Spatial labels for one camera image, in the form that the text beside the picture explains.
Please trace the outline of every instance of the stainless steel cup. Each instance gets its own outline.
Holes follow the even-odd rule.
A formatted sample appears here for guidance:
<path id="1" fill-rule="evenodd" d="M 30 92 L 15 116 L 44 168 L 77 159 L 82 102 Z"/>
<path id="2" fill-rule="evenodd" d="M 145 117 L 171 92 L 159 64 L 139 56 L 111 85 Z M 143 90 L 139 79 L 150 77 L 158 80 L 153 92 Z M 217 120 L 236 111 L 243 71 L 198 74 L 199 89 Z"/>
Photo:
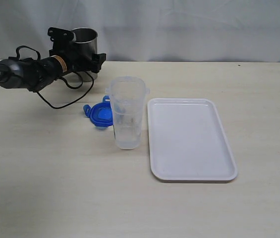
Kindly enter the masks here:
<path id="1" fill-rule="evenodd" d="M 74 41 L 74 45 L 77 49 L 89 59 L 92 58 L 93 54 L 97 53 L 97 37 L 98 33 L 91 28 L 76 28 L 72 30 L 75 33 L 76 40 Z M 92 79 L 85 73 L 79 72 L 85 82 L 90 82 Z M 96 79 L 98 74 L 88 71 L 91 76 Z"/>

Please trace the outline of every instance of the white plastic tray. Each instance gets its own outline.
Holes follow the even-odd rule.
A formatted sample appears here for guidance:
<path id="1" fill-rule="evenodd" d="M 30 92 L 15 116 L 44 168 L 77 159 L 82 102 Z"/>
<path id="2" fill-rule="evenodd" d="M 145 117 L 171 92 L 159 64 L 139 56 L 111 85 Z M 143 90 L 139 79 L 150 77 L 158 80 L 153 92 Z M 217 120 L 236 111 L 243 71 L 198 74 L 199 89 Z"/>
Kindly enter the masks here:
<path id="1" fill-rule="evenodd" d="M 165 181 L 231 181 L 236 164 L 215 105 L 206 99 L 148 102 L 152 173 Z"/>

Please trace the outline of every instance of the white fabric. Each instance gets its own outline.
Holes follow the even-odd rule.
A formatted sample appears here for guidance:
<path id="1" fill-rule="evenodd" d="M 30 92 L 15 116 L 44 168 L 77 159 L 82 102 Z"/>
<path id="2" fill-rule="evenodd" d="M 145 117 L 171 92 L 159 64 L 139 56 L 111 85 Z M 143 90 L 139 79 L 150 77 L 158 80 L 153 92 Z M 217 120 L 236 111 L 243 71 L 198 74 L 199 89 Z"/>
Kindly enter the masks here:
<path id="1" fill-rule="evenodd" d="M 0 59 L 47 56 L 51 26 L 94 28 L 109 60 L 280 61 L 280 0 L 0 0 Z"/>

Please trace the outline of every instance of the wooden table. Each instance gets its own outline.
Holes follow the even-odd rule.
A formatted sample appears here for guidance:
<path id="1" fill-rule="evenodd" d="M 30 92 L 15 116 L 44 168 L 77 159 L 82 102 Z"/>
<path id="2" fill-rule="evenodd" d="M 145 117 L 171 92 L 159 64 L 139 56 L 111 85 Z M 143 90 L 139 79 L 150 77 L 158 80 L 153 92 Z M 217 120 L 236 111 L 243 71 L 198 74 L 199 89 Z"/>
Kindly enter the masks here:
<path id="1" fill-rule="evenodd" d="M 239 175 L 227 184 L 162 183 L 142 144 L 118 149 L 84 104 L 116 76 L 155 97 L 212 100 Z M 82 90 L 55 82 L 60 105 Z M 25 89 L 0 88 L 0 238 L 280 238 L 280 63 L 106 62 L 95 87 L 62 110 Z"/>

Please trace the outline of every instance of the clear plastic cup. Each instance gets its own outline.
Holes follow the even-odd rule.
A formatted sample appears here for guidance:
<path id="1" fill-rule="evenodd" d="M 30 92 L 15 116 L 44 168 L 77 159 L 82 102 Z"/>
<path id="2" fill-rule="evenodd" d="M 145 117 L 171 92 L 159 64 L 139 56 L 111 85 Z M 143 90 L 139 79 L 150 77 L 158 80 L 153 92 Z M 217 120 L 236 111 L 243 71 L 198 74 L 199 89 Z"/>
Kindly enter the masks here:
<path id="1" fill-rule="evenodd" d="M 109 94 L 116 145 L 134 149 L 141 143 L 145 96 L 149 92 L 142 79 L 118 77 L 111 81 Z"/>

